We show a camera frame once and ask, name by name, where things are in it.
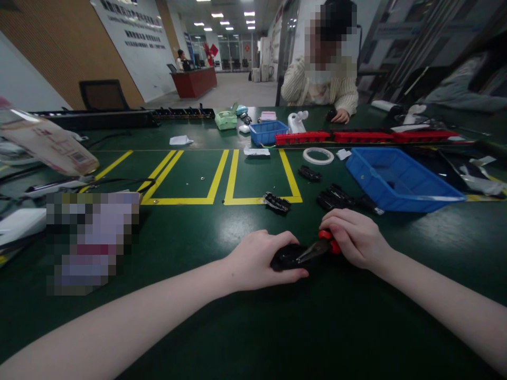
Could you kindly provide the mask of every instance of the sleeve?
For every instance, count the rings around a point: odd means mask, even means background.
[[[284,84],[281,87],[281,97],[287,102],[297,102],[305,85],[305,62],[298,58],[291,63],[285,72]]]
[[[342,108],[347,111],[350,116],[356,113],[359,100],[358,88],[355,85],[355,80],[356,78],[345,78],[342,80],[334,104],[336,109]]]

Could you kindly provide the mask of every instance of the woman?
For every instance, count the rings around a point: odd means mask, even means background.
[[[185,53],[183,50],[178,50],[178,58],[176,59],[176,65],[178,66],[178,70],[184,71],[183,69],[183,61],[186,61]]]
[[[290,106],[333,104],[336,116],[331,121],[345,124],[356,113],[355,63],[341,55],[341,42],[356,25],[356,9],[350,0],[327,0],[321,6],[320,18],[311,21],[305,56],[285,73],[281,96]]]

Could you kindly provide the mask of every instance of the red plastic tray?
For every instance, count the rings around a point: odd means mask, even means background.
[[[327,132],[305,132],[300,134],[286,134],[276,135],[276,145],[287,145],[287,144],[303,144],[303,143],[315,143],[323,142],[330,138],[331,135]]]
[[[334,141],[337,143],[391,143],[392,135],[382,132],[335,132]]]
[[[448,140],[449,137],[459,136],[451,131],[427,131],[427,132],[400,132],[392,134],[396,144],[406,143],[434,143]]]

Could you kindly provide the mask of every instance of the red desk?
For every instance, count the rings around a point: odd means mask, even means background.
[[[217,86],[215,68],[171,73],[181,99],[198,98]]]

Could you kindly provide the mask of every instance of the blue storage box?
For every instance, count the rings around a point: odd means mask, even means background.
[[[399,149],[352,148],[346,167],[364,192],[386,211],[430,213],[466,200]]]
[[[288,130],[289,127],[279,120],[250,125],[250,135],[255,145],[272,145],[276,143],[275,135],[284,135]]]

